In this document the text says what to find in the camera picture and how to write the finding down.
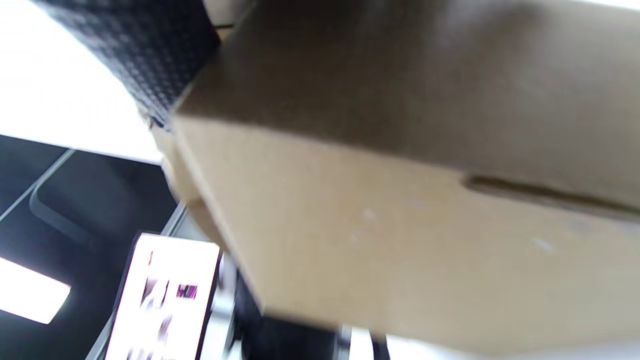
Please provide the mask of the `person's right hand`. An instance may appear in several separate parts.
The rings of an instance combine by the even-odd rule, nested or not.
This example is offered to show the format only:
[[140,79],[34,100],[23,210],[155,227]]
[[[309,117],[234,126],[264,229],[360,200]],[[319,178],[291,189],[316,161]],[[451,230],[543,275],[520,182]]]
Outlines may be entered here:
[[190,83],[221,46],[202,0],[35,0],[169,131]]

